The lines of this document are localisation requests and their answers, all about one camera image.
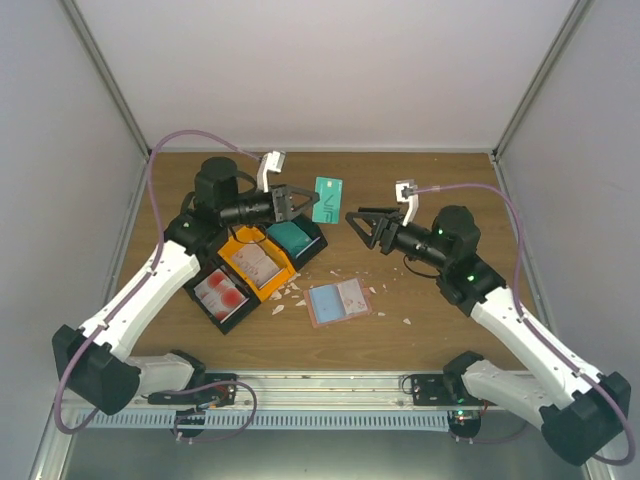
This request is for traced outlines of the black bin with teal cards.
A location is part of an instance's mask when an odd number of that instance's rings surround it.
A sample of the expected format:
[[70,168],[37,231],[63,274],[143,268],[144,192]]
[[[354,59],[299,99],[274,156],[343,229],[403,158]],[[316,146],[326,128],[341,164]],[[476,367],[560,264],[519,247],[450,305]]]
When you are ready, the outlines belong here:
[[320,226],[302,214],[292,221],[271,224],[267,237],[285,252],[296,272],[300,272],[327,246]]

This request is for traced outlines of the yellow bin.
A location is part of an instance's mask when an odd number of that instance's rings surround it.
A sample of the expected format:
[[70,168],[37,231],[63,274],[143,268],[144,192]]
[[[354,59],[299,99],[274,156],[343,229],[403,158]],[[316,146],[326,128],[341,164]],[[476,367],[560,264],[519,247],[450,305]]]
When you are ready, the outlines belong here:
[[219,249],[218,255],[249,286],[261,302],[296,273],[286,252],[256,227],[241,227]]

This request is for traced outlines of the pale pink card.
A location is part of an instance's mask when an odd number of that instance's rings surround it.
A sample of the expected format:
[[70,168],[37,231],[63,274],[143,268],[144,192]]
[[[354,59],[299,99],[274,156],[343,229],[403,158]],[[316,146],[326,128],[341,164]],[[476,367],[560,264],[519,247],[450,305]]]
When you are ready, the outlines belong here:
[[338,283],[337,290],[347,317],[368,314],[371,311],[368,297],[358,279]]

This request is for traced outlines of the black bin with red cards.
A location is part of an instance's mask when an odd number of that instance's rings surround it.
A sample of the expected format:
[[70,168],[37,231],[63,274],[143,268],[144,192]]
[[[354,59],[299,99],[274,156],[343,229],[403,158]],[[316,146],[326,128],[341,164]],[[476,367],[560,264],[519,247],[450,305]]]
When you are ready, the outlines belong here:
[[260,306],[248,284],[221,261],[210,261],[184,285],[190,299],[227,335]]

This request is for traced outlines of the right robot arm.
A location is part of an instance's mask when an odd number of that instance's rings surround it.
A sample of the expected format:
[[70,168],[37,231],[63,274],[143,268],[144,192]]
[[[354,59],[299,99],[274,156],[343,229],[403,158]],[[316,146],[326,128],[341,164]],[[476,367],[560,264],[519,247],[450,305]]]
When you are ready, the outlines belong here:
[[394,208],[360,208],[347,223],[368,248],[399,251],[435,268],[441,295],[496,337],[527,368],[528,377],[504,371],[474,352],[443,370],[444,396],[464,405],[472,398],[497,405],[538,429],[565,462],[581,466],[619,434],[630,463],[636,444],[628,413],[629,382],[605,375],[564,346],[476,252],[481,232],[464,206],[443,207],[431,228],[409,222]]

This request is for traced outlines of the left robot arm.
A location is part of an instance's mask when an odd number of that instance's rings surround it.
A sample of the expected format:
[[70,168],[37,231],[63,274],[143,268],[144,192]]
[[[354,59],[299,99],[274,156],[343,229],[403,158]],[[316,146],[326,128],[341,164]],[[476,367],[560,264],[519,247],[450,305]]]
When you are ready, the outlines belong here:
[[141,269],[80,327],[64,325],[54,334],[57,401],[71,390],[113,415],[140,395],[172,391],[185,404],[203,398],[206,380],[193,357],[182,352],[135,357],[132,350],[174,294],[213,265],[230,233],[295,221],[318,202],[316,192],[269,183],[269,174],[280,172],[283,163],[283,153],[269,152],[252,177],[228,157],[203,162],[179,215],[160,230]]

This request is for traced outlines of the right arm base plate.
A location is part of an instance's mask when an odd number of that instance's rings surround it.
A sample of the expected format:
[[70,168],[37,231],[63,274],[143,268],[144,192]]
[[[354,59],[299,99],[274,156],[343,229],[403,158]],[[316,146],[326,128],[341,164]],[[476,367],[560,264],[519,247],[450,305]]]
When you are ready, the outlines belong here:
[[415,406],[453,406],[468,403],[461,379],[451,374],[413,374],[410,391]]

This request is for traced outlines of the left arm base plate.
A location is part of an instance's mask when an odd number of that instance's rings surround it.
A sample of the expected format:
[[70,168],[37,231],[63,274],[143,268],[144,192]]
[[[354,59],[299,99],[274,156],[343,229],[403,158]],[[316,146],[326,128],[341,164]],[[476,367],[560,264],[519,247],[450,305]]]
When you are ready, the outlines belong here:
[[237,381],[238,375],[234,373],[204,373],[197,379],[192,379],[186,389],[194,389],[210,383],[222,385],[208,387],[207,389],[189,394],[155,392],[145,396],[151,405],[187,405],[199,406],[211,404],[216,406],[233,405],[235,402],[236,386],[230,381]]

